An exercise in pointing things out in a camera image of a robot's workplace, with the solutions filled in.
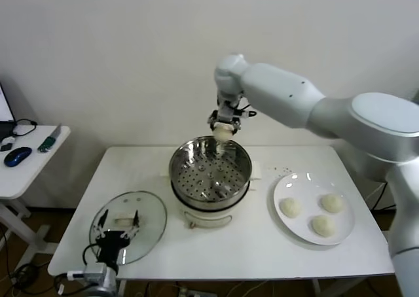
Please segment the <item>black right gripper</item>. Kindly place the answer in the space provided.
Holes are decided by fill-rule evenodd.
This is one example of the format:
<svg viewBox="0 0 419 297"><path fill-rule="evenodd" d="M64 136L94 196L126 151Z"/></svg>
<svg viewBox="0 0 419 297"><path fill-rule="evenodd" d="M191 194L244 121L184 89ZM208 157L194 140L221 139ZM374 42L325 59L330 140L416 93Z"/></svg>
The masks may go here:
<svg viewBox="0 0 419 297"><path fill-rule="evenodd" d="M236 134L239 130L241 130L241 112L237 109L215 110L210 114L208 124L211 130L215 129L216 124L231 125L232 133Z"/></svg>

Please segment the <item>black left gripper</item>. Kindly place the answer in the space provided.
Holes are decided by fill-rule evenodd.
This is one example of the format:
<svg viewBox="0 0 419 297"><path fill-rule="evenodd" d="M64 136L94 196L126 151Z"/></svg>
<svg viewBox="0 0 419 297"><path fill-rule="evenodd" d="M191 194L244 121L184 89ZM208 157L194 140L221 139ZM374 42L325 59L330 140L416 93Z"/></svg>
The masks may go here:
<svg viewBox="0 0 419 297"><path fill-rule="evenodd" d="M103 262L107 266L118 266L119 252L129 246L130 239L139 231L140 216L138 215L138 210L136 210L131 226L125 232L117 230L106 231L105 225L108 214L109 210L105 209L95 216L92 222L92 239L96 240L96 244L100 248L97 261Z"/></svg>

